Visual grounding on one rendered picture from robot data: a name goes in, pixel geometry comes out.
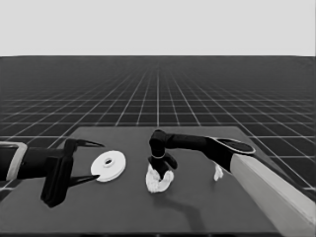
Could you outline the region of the large thick white disc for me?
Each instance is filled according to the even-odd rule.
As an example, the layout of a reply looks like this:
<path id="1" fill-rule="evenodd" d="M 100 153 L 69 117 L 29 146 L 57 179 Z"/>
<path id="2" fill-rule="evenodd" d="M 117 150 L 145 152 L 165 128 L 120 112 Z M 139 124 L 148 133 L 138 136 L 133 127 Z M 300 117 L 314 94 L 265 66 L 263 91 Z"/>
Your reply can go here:
<path id="1" fill-rule="evenodd" d="M 125 169 L 126 159 L 122 152 L 110 150 L 100 154 L 91 165 L 91 174 L 98 175 L 98 182 L 116 179 Z"/>

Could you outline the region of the white round carrier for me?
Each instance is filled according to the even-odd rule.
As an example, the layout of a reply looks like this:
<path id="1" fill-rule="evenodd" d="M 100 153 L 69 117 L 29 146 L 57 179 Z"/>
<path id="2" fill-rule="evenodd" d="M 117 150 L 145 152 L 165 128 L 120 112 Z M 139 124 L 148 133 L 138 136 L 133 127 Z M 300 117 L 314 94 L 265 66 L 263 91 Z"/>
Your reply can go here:
<path id="1" fill-rule="evenodd" d="M 159 181 L 159 175 L 158 175 L 158 173 L 157 173 L 157 178 L 156 178 L 156 179 L 151 179 L 151 178 L 149 178 L 149 177 L 146 175 L 146 176 L 145 176 L 145 183 L 146 183 L 147 181 L 149 181 L 149 180 Z M 165 191 L 170 187 L 171 183 L 168 184 L 168 183 L 166 183 L 166 182 L 163 181 L 163 184 L 162 184 L 161 186 L 159 186 L 157 193 L 165 192 Z"/>

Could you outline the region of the small white T-shaped piece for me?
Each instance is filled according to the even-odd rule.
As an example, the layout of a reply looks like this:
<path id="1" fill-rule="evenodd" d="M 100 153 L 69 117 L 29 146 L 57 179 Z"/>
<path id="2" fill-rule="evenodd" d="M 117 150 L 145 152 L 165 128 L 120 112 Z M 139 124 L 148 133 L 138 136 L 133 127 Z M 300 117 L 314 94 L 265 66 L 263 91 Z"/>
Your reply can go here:
<path id="1" fill-rule="evenodd" d="M 223 170 L 218 164 L 216 164 L 215 165 L 215 173 L 214 173 L 214 176 L 213 176 L 213 180 L 215 182 L 217 182 L 222 177 L 223 177 Z"/>

